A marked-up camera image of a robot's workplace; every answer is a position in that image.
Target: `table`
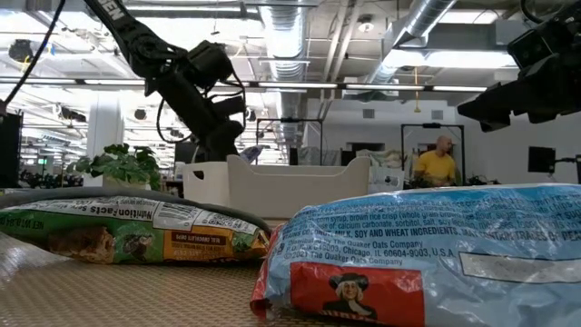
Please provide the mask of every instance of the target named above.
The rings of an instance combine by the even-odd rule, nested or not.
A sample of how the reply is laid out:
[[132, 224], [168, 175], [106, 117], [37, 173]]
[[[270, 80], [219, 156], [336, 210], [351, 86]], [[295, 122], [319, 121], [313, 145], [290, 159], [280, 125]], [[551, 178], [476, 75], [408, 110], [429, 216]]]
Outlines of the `table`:
[[101, 265], [0, 233], [0, 325], [337, 326], [324, 317], [264, 322], [249, 306], [260, 263]]

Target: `man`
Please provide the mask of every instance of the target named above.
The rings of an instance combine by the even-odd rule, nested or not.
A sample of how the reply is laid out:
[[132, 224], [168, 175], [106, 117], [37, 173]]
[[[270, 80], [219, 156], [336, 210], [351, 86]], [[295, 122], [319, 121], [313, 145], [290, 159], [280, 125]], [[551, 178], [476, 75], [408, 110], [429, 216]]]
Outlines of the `man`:
[[448, 152], [452, 147], [452, 140], [447, 136], [440, 136], [436, 142], [436, 150], [428, 151], [419, 157], [414, 169], [416, 178], [422, 178], [434, 186], [450, 186], [456, 180], [456, 163]]
[[339, 276], [332, 276], [329, 279], [329, 285], [335, 290], [339, 299], [323, 303], [323, 311], [345, 312], [372, 320], [378, 319], [375, 309], [361, 303], [363, 292], [369, 286], [367, 276], [347, 272]]

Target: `yellow shirt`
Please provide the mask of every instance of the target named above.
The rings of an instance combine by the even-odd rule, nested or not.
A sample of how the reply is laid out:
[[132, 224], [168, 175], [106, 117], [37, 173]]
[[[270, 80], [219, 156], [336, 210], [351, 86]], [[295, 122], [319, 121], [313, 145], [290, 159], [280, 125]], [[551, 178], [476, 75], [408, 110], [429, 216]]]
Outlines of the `yellow shirt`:
[[456, 163], [454, 163], [454, 159], [448, 154], [439, 157], [436, 151], [428, 151], [422, 154], [414, 170], [416, 172], [424, 172], [427, 177], [431, 178], [449, 179], [451, 181], [456, 179]]

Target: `blue snack bag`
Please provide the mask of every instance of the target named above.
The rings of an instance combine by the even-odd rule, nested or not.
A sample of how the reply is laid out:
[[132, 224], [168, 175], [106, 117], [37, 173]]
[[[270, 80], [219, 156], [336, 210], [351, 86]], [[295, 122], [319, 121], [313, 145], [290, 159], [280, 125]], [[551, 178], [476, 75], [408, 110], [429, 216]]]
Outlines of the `blue snack bag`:
[[301, 210], [252, 295], [392, 326], [579, 326], [581, 186], [384, 193]]

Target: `woven mat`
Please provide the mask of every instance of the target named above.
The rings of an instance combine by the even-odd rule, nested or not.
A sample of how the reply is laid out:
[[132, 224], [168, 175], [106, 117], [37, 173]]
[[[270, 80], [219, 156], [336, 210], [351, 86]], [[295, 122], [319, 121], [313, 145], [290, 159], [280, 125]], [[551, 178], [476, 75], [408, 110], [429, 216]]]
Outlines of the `woven mat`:
[[100, 265], [0, 233], [2, 326], [337, 326], [283, 315], [263, 322], [249, 300], [260, 263]]

